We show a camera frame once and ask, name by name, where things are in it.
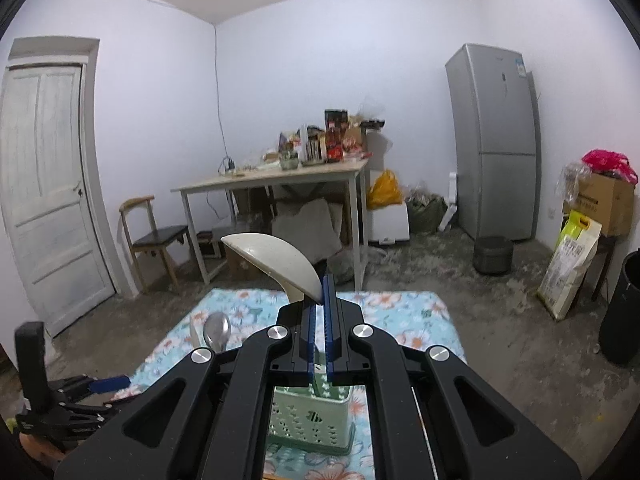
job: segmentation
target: floral mat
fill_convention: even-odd
[[[338,296],[359,304],[367,323],[386,330],[402,345],[425,350],[441,344],[465,359],[447,307],[432,292],[339,292]],[[252,333],[274,324],[278,309],[287,303],[283,292],[214,288],[138,367],[131,377],[131,386],[116,396],[126,397],[146,390],[193,349],[190,319],[201,332],[211,312],[225,312],[232,324],[227,348],[232,349]],[[316,346],[324,351],[322,309],[317,311]],[[349,455],[327,456],[271,444],[267,448],[264,472],[289,480],[373,480],[369,413],[363,386],[354,386],[350,410],[356,433]]]

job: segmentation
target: white wall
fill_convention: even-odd
[[[111,234],[131,281],[118,207],[154,194],[159,226],[185,223],[180,195],[170,189],[215,173],[222,156],[213,80],[214,29],[187,13],[149,0],[27,0],[0,40],[4,64],[14,38],[97,38],[95,144]],[[210,201],[226,209],[224,196]],[[196,227],[210,228],[204,197],[193,201]],[[132,235],[148,230],[133,214]],[[188,247],[172,246],[178,262]],[[18,277],[10,241],[0,232],[0,343],[14,357],[13,332],[35,319]]]
[[[542,193],[537,238],[552,246],[561,222],[561,168],[589,150],[626,153],[640,171],[640,50],[608,0],[482,0],[495,44],[523,53],[539,95]],[[555,212],[555,218],[549,218]],[[640,210],[636,204],[638,223]],[[640,245],[634,227],[609,273]]]
[[[288,0],[218,26],[221,117],[231,156],[283,130],[324,125],[325,108],[383,104],[386,166],[446,196],[456,169],[444,64],[482,43],[480,0]]]

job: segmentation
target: metal spoon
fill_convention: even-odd
[[[213,352],[224,352],[231,336],[231,322],[224,312],[212,312],[202,329],[204,343]]]

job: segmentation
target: black chair seat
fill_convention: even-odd
[[[189,228],[186,225],[172,225],[162,227],[157,231],[151,231],[132,244],[134,249],[149,248],[154,246],[165,246],[173,242],[176,238],[183,236]]]

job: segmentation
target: refrigerator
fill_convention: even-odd
[[[522,54],[467,43],[446,64],[458,159],[458,215],[472,237],[532,237],[538,154]]]

